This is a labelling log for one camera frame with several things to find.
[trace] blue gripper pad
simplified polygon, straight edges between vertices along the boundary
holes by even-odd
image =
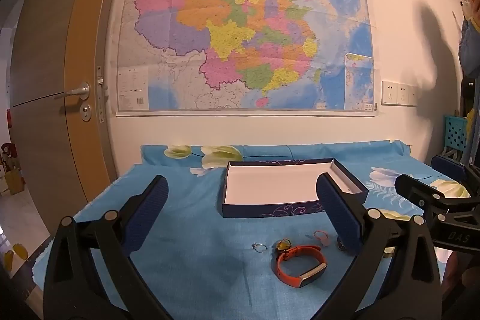
[[[342,244],[351,254],[358,255],[362,249],[361,225],[354,216],[337,186],[328,173],[317,179],[317,197],[333,224]]]
[[[431,167],[457,182],[467,178],[464,165],[444,156],[437,155],[431,158]]]
[[[169,196],[167,180],[157,175],[141,195],[142,200],[124,227],[123,253],[138,251]]]

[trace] blue plastic basket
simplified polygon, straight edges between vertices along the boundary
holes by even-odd
[[[453,115],[445,116],[445,146],[464,151],[467,146],[467,120]]]

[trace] door handle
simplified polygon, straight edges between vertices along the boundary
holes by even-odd
[[[86,100],[90,95],[90,85],[87,82],[82,82],[79,88],[74,88],[57,95],[58,98],[69,97],[71,95],[78,95],[81,100]]]

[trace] door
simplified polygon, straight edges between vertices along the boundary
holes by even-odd
[[[11,138],[47,229],[115,178],[104,113],[111,0],[25,0],[10,67]]]

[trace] tiled floor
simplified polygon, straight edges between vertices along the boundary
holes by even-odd
[[[50,233],[45,228],[27,188],[14,195],[8,191],[1,193],[1,262],[3,264],[3,254],[12,250],[14,244],[22,244],[27,249],[29,259],[26,262],[14,254],[10,277],[15,289],[41,319],[43,318],[43,292],[33,283],[31,270],[36,257],[47,245],[46,240],[49,237]]]
[[[0,253],[11,250],[16,243],[22,244],[31,255],[49,236],[50,233],[40,218],[28,189],[10,195],[3,192],[0,197]],[[23,264],[16,254],[13,257],[10,276]]]

